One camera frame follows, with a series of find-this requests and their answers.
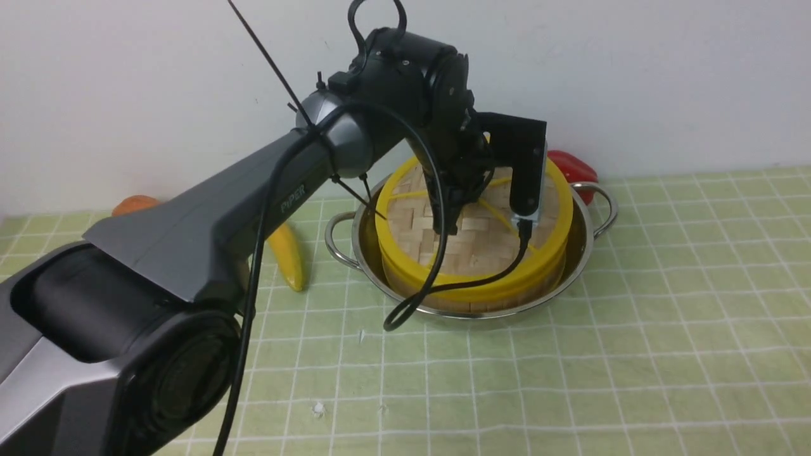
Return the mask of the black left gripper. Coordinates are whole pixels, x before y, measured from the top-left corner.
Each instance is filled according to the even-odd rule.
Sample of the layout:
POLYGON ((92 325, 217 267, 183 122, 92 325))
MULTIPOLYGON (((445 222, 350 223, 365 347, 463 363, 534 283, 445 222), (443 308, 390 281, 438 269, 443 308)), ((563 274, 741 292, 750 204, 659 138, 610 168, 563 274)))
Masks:
POLYGON ((431 203, 435 234, 457 234, 458 206, 472 204, 492 180, 495 158, 475 108, 446 111, 423 108, 421 134, 428 140, 437 173, 428 154, 418 154, 431 203))

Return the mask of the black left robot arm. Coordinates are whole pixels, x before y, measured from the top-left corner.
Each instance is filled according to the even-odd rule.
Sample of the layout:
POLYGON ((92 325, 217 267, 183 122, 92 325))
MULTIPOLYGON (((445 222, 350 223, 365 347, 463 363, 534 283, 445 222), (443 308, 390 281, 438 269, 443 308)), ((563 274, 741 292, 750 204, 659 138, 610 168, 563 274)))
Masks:
POLYGON ((244 366, 247 260, 333 176, 403 139, 426 165, 472 150, 469 59, 379 28, 295 127, 162 204, 99 220, 2 283, 2 454, 151 455, 244 366))

